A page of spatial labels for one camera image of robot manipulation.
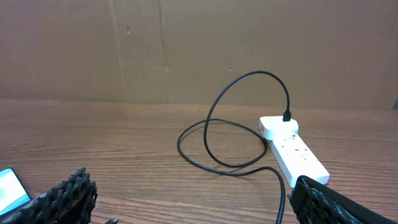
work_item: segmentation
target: phone screen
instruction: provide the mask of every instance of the phone screen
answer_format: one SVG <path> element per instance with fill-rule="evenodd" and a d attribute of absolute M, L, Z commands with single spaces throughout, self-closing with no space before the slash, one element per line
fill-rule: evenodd
<path fill-rule="evenodd" d="M 0 171 L 0 215 L 30 201 L 30 196 L 11 168 Z"/>

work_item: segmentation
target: charging cable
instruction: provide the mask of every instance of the charging cable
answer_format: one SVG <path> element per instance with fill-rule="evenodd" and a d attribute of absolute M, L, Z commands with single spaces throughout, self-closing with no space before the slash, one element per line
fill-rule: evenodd
<path fill-rule="evenodd" d="M 273 173 L 275 173 L 276 176 L 278 176 L 279 183 L 280 183 L 280 203 L 279 203 L 278 216 L 277 216 L 277 219 L 276 219 L 276 224 L 280 224 L 280 223 L 282 223 L 282 217 L 284 215 L 285 198 L 286 198 L 285 195 L 286 195 L 286 193 L 285 193 L 284 180 L 283 180 L 282 176 L 280 175 L 280 173 L 277 170 L 275 170 L 272 167 L 260 167 L 260 168 L 257 168 L 257 169 L 254 169 L 254 170 L 251 170 L 251 171 L 248 171 L 248 172 L 243 172 L 243 173 L 235 173 L 235 172 L 226 172 L 226 171 L 216 170 L 216 169 L 212 169 L 212 168 L 203 166 L 203 165 L 191 160 L 187 155 L 185 155 L 182 152 L 181 147 L 180 147 L 181 139 L 183 138 L 184 134 L 187 133 L 187 131 L 189 131 L 190 129 L 192 129 L 193 127 L 195 127 L 198 124 L 205 123 L 205 129 L 203 131 L 203 142 L 205 143 L 205 148 L 206 148 L 207 153 L 217 163 L 219 163 L 219 164 L 221 164 L 223 166 L 226 166 L 226 167 L 240 168 L 240 167 L 249 166 L 249 165 L 257 162 L 259 159 L 261 159 L 267 152 L 267 141 L 264 139 L 263 136 L 261 136 L 260 134 L 258 134 L 254 130 L 252 130 L 251 128 L 249 128 L 247 126 L 244 126 L 242 124 L 239 124 L 239 123 L 236 123 L 236 122 L 233 122 L 233 121 L 228 121 L 228 120 L 225 120 L 225 119 L 220 119 L 220 118 L 211 118 L 211 114 L 213 113 L 214 108 L 216 107 L 216 105 L 219 102 L 219 100 L 221 99 L 221 97 L 225 94 L 225 92 L 231 86 L 233 86 L 237 81 L 241 80 L 244 77 L 248 77 L 248 76 L 254 75 L 254 74 L 269 75 L 272 78 L 275 78 L 282 85 L 282 88 L 284 89 L 284 91 L 286 93 L 286 101 L 287 101 L 286 111 L 284 112 L 284 115 L 283 115 L 283 121 L 290 121 L 290 118 L 292 117 L 292 114 L 291 114 L 291 112 L 289 110 L 289 108 L 290 108 L 289 93 L 287 92 L 287 89 L 286 89 L 284 83 L 282 82 L 282 80 L 280 80 L 278 77 L 276 77 L 274 74 L 272 74 L 270 72 L 264 72 L 264 71 L 249 72 L 247 74 L 241 75 L 240 77 L 238 77 L 237 79 L 233 80 L 228 86 L 225 87 L 225 89 L 220 93 L 220 95 L 218 95 L 216 101 L 213 103 L 213 106 L 211 106 L 206 120 L 199 121 L 199 122 L 189 126 L 185 131 L 183 131 L 181 133 L 180 137 L 178 137 L 178 140 L 177 140 L 177 149 L 180 152 L 181 156 L 184 159 L 186 159 L 188 162 L 190 162 L 191 164 L 193 164 L 193 165 L 195 165 L 195 166 L 197 166 L 197 167 L 199 167 L 201 169 L 204 169 L 204 170 L 216 173 L 216 174 L 228 175 L 228 176 L 233 176 L 233 177 L 241 177 L 241 176 L 253 174 L 255 172 L 259 172 L 261 170 L 271 170 L 271 171 L 273 171 Z M 251 160 L 249 162 L 245 162 L 244 164 L 231 165 L 231 164 L 227 164 L 225 162 L 220 161 L 219 159 L 217 159 L 213 155 L 213 153 L 211 153 L 211 151 L 210 151 L 210 149 L 209 149 L 209 147 L 207 145 L 207 129 L 208 129 L 210 121 L 222 121 L 222 122 L 233 124 L 235 126 L 238 126 L 238 127 L 241 127 L 241 128 L 244 128 L 244 129 L 250 131 L 251 133 L 255 134 L 262 141 L 262 143 L 264 145 L 264 151 L 260 154 L 260 156 L 256 157 L 255 159 L 253 159 L 253 160 Z"/>

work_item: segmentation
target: cardboard wall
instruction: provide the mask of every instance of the cardboard wall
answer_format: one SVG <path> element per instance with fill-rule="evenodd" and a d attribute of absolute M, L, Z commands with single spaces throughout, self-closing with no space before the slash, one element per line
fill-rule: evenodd
<path fill-rule="evenodd" d="M 2 0 L 0 98 L 212 103 L 251 70 L 293 106 L 392 108 L 398 1 Z M 284 105 L 264 75 L 221 103 Z"/>

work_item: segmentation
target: wood grain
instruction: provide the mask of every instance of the wood grain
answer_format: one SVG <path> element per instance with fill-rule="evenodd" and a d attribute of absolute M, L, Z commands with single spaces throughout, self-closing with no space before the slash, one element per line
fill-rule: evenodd
<path fill-rule="evenodd" d="M 145 105 L 0 100 L 0 169 L 15 168 L 34 196 L 87 167 L 98 184 L 93 223 L 274 223 L 279 183 L 271 172 L 220 176 L 193 167 L 177 152 L 178 135 L 204 119 L 207 105 Z M 257 129 L 263 106 L 218 106 L 214 117 Z M 398 113 L 388 110 L 293 108 L 300 135 L 330 172 L 328 186 L 398 222 Z M 261 153 L 255 136 L 212 124 L 209 145 L 230 163 Z M 213 162 L 202 129 L 182 143 L 194 160 Z M 271 152 L 257 164 L 279 169 Z M 287 193 L 292 189 L 286 184 Z M 284 223 L 298 223 L 289 204 Z"/>

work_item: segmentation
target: power strip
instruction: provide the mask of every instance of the power strip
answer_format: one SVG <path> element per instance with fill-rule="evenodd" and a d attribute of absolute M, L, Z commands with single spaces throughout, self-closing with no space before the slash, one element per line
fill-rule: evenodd
<path fill-rule="evenodd" d="M 326 184 L 330 174 L 297 134 L 296 120 L 283 121 L 282 116 L 260 118 L 260 130 L 291 187 L 301 175 Z"/>

